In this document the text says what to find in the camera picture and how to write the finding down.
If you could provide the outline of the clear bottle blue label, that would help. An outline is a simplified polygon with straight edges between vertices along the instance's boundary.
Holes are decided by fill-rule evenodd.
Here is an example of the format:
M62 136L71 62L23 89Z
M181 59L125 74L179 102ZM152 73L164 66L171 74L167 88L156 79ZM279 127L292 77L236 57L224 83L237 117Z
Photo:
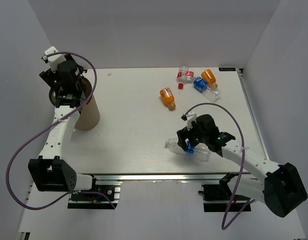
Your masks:
M165 148L169 149L176 155L188 157L196 161L205 162L209 160L210 151L208 148L200 147L199 145L191 146L188 139L185 140L185 143L187 145L186 151L178 145L177 138L168 138L165 140Z

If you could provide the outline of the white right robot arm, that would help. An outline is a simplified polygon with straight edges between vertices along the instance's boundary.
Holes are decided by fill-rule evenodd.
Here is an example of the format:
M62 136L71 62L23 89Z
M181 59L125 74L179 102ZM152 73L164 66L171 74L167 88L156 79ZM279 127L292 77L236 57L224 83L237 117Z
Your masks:
M204 144L208 150L243 167L253 179L228 173L219 181L220 196L229 200L237 193L264 203L275 215L284 218L308 199L307 191L297 168L291 163L279 164L264 159L250 149L243 148L236 138L220 132L209 114L197 116L189 112L182 117L187 125L177 131L178 146Z

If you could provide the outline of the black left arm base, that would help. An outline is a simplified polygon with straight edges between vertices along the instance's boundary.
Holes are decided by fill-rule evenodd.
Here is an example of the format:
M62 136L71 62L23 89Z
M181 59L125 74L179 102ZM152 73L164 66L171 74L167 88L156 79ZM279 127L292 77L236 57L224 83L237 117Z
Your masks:
M67 208L80 210L113 210L120 198L121 182L104 180L94 176L92 188L84 190L86 193L70 195Z

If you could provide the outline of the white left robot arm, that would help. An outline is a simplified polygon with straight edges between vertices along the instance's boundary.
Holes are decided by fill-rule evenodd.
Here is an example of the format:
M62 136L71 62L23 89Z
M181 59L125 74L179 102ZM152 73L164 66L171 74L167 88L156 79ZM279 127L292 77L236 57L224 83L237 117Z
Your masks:
M74 54L58 54L53 48L45 52L43 60L49 64L40 77L55 95L54 119L45 145L37 158L30 159L28 169L39 191L82 191L93 200L99 195L99 186L93 177L77 173L68 163L66 154L74 130L94 128L100 119L93 96L95 85L83 76L86 71L74 60Z

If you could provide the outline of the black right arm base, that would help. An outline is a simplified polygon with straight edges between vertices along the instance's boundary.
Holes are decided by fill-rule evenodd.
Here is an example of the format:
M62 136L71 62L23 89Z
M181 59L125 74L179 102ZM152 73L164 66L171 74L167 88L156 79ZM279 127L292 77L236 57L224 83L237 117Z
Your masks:
M209 183L202 185L202 190L199 190L198 194L203 198L204 212L224 213L226 211L232 195L227 183L236 176L238 176L238 173L230 172L222 177L217 184ZM229 212L238 212L247 200L249 199L245 196L235 195Z

